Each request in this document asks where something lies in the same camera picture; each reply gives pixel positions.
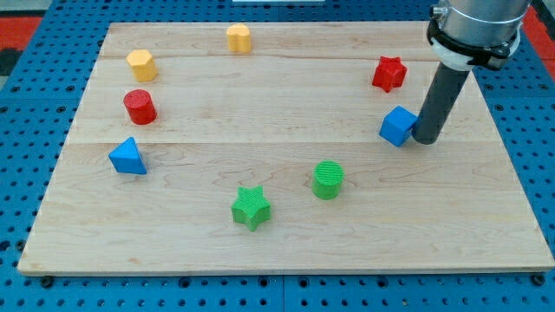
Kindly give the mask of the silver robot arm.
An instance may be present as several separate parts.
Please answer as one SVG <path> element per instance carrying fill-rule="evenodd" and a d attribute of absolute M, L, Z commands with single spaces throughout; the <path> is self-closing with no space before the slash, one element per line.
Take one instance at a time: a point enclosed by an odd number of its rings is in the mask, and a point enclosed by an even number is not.
<path fill-rule="evenodd" d="M 430 6 L 428 42 L 450 69 L 501 70 L 520 44 L 530 0 L 440 0 Z"/>

